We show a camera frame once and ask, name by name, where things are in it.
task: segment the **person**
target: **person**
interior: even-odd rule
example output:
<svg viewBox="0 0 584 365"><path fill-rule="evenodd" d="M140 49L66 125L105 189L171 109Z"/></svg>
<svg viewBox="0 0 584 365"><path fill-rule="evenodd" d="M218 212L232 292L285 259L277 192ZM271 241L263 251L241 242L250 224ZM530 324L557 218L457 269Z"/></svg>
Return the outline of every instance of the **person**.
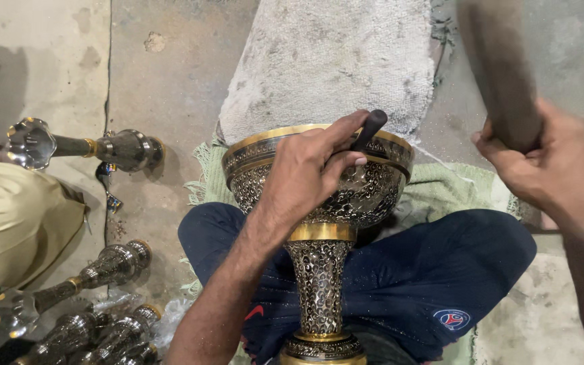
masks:
<svg viewBox="0 0 584 365"><path fill-rule="evenodd" d="M57 179L12 164L0 149L0 293L53 263L82 225L84 208Z"/></svg>
<svg viewBox="0 0 584 365"><path fill-rule="evenodd" d="M472 136L519 198L559 226L584 325L584 121L539 99L541 148L527 155ZM336 191L342 171L366 157L345 151L367 111L325 130L283 139L260 201L249 215L221 203L191 209L179 238L204 285L182 319L170 364L227 364L241 334L257 365L276 361L299 326L296 284L281 246L305 215ZM343 270L343 317L370 365L437 361L508 293L536 253L512 216L460 211L350 253Z"/></svg>

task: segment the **fingernail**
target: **fingernail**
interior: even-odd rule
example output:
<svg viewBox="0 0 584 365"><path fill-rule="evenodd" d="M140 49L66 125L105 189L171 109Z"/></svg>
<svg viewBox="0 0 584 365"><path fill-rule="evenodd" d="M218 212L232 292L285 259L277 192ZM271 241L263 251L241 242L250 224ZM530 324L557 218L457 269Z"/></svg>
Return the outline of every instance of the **fingernail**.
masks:
<svg viewBox="0 0 584 365"><path fill-rule="evenodd" d="M482 133L481 132L475 132L472 134L472 136L470 136L470 141L473 144L477 144L477 142L479 142L479 139L482 137Z"/></svg>

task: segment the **brass hookah base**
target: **brass hookah base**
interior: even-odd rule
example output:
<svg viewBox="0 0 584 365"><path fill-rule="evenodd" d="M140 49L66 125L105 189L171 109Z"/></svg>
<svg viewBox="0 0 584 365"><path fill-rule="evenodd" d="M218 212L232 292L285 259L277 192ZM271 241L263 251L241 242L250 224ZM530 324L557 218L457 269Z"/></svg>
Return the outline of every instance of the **brass hookah base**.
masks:
<svg viewBox="0 0 584 365"><path fill-rule="evenodd" d="M341 275L356 235L347 223L304 223L284 245L295 267L301 329L284 345L281 365L366 365L360 341L342 331Z"/></svg>

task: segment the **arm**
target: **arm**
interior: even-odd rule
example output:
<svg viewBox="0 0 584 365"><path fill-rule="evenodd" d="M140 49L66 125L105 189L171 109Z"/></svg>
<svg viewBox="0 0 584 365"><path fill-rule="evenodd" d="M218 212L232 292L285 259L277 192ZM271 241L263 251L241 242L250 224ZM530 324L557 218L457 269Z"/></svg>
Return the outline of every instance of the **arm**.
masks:
<svg viewBox="0 0 584 365"><path fill-rule="evenodd" d="M542 148L523 155L492 138L491 122L472 136L519 198L551 217L563 234L584 327L584 121L539 100Z"/></svg>
<svg viewBox="0 0 584 365"><path fill-rule="evenodd" d="M368 115L357 111L326 130L308 130L276 146L263 193L226 259L177 327L169 363L229 363L268 260L298 223L336 191L344 169L367 162L364 154L345 149Z"/></svg>

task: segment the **psg logo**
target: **psg logo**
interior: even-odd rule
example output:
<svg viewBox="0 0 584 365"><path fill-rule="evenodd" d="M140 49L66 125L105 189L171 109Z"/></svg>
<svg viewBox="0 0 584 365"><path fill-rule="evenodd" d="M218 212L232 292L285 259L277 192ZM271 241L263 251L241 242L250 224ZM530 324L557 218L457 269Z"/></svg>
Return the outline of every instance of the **psg logo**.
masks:
<svg viewBox="0 0 584 365"><path fill-rule="evenodd" d="M442 311L438 311L434 313L434 318L438 319L450 331L459 330L470 323L470 314L456 309L443 309Z"/></svg>

